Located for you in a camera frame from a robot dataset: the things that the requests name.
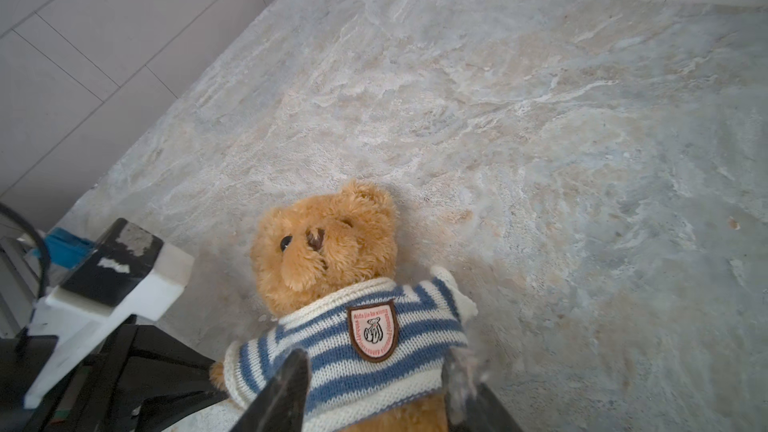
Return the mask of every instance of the teddy bear's nose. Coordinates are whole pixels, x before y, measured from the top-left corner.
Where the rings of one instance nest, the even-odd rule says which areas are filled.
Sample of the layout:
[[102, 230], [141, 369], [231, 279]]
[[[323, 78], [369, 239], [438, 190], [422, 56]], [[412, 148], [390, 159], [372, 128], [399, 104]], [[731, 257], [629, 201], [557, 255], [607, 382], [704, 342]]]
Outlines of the teddy bear's nose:
[[312, 232], [306, 233], [306, 243], [310, 245], [315, 251], [319, 252], [322, 247], [322, 239], [326, 236], [326, 231], [322, 228], [317, 229], [317, 234]]

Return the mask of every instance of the teddy bear's eye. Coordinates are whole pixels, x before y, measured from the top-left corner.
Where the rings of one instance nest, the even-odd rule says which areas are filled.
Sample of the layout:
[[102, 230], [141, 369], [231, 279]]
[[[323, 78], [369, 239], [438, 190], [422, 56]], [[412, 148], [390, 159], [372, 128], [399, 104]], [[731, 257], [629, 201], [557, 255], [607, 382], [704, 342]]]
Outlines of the teddy bear's eye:
[[280, 241], [280, 250], [284, 252], [292, 239], [293, 237], [291, 235], [286, 235], [285, 237], [283, 237], [283, 240]]

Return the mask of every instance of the plush toy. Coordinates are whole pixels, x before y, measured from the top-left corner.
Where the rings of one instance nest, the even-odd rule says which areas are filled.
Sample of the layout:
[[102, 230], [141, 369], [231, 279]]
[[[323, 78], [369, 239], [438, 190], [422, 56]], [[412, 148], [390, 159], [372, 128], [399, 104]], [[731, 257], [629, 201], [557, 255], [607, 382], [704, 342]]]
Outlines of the plush toy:
[[251, 258], [277, 326], [232, 344], [211, 369], [217, 387], [246, 407], [295, 348], [310, 356], [305, 432], [447, 430], [442, 361], [466, 346], [476, 315], [450, 272], [398, 285], [397, 211], [386, 191], [352, 181], [341, 192], [275, 208]]

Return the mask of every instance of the striped sweater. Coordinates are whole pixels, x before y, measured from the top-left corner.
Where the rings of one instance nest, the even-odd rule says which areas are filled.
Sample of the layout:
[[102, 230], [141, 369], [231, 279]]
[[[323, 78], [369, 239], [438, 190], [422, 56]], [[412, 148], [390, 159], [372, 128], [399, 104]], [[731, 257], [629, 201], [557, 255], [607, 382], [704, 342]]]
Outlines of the striped sweater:
[[[415, 287], [388, 278], [351, 285], [281, 318], [261, 338], [233, 343], [224, 360], [230, 396], [247, 407], [295, 348], [306, 350], [312, 368], [304, 432], [339, 430], [439, 389], [443, 357], [451, 346], [467, 345], [462, 324], [477, 308], [450, 272], [432, 267], [431, 273], [431, 281]], [[399, 327], [394, 350], [380, 361], [366, 360], [353, 346], [348, 310], [388, 301]], [[378, 327], [387, 317], [367, 323], [366, 340], [386, 338], [386, 326]]]

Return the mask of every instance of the teddy bear's head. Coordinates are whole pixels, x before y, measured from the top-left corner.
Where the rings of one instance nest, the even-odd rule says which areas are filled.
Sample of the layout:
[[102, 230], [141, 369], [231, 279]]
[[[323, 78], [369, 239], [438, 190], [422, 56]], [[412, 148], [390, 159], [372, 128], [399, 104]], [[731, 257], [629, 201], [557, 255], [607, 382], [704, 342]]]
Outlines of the teddy bear's head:
[[270, 210], [251, 249], [259, 293], [279, 317], [348, 285], [392, 277], [396, 219], [389, 193], [356, 181]]

